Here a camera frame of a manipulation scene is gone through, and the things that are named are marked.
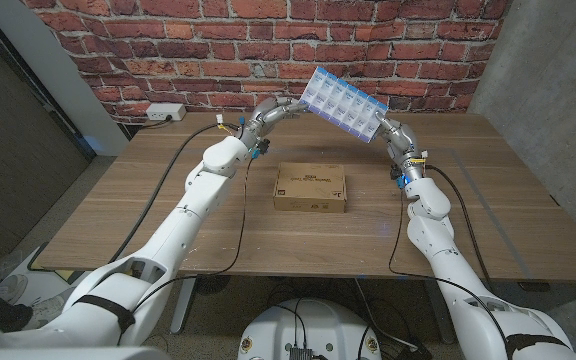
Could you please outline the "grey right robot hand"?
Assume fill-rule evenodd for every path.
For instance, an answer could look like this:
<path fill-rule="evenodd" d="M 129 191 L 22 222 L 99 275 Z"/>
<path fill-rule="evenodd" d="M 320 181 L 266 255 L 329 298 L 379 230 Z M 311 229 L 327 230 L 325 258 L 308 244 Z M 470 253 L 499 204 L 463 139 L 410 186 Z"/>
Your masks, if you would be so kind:
<path fill-rule="evenodd" d="M 390 157 L 404 175 L 416 180 L 422 178 L 422 166 L 413 162 L 421 158 L 418 141 L 412 129 L 404 123 L 388 119 L 380 112 L 376 113 L 380 125 L 377 133 L 384 139 Z"/>

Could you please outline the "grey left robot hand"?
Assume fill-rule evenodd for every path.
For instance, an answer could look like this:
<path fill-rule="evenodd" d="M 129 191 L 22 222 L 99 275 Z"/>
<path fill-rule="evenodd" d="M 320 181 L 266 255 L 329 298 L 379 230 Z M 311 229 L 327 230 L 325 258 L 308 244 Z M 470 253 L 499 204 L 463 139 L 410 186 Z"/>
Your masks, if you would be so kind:
<path fill-rule="evenodd" d="M 289 97 L 273 97 L 262 101 L 245 123 L 239 139 L 249 148 L 255 147 L 281 120 L 295 118 L 307 105 Z"/>

